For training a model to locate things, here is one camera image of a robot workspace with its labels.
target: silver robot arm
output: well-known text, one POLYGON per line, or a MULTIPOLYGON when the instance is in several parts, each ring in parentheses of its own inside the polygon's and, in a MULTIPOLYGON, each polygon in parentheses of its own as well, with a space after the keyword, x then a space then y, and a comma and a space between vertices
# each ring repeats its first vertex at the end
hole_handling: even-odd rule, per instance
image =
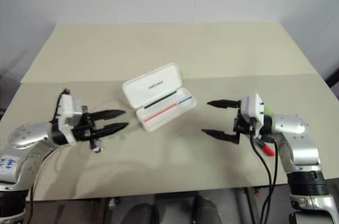
POLYGON ((206 134, 224 141, 239 143, 240 134, 266 142, 278 143, 279 156, 291 188, 290 223, 339 224, 339 215, 332 195, 328 193, 322 174, 318 149, 309 138, 309 125, 297 115, 265 115, 264 103, 258 94, 240 101, 219 100, 207 103, 220 108, 238 108, 234 135, 206 130, 206 134))
POLYGON ((274 115, 271 130, 273 135, 282 135, 276 138, 279 156, 291 188, 292 206, 300 210, 290 215, 290 222, 338 224, 338 210, 327 190, 318 149, 309 138, 309 125, 297 115, 274 115))
POLYGON ((96 120, 115 118, 124 111, 88 113, 78 98, 64 90, 50 122, 24 124, 8 138, 0 154, 0 223, 23 223, 25 199, 45 158, 55 149, 89 141, 95 153, 102 151, 101 137, 116 133, 128 123, 113 123, 97 129, 96 120))

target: beige table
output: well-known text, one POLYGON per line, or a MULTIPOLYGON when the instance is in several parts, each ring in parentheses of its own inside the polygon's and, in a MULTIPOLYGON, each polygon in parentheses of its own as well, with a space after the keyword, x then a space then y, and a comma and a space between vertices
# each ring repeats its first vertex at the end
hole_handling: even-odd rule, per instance
MULTIPOLYGON (((266 172, 246 137, 237 146, 200 131, 230 132, 233 125, 235 110, 213 108, 207 101, 237 100, 254 92, 277 113, 302 115, 310 124, 325 177, 339 177, 338 101, 276 23, 58 26, 23 82, 0 123, 1 146, 19 124, 50 120, 63 87, 70 88, 92 112, 126 110, 117 120, 130 122, 125 130, 103 140, 105 151, 99 155, 92 153, 86 142, 54 152, 37 178, 36 200, 265 185, 266 172), (191 42, 185 42, 185 35, 191 42), (219 59, 203 55, 207 53, 219 59), (75 65, 79 65, 69 75, 70 65, 58 69, 66 60, 77 60, 75 65), (184 85, 198 105, 166 126, 145 132, 121 85, 169 61, 179 64, 184 85)), ((265 159, 273 170, 274 160, 265 159)), ((286 181, 279 165, 278 183, 286 181)))

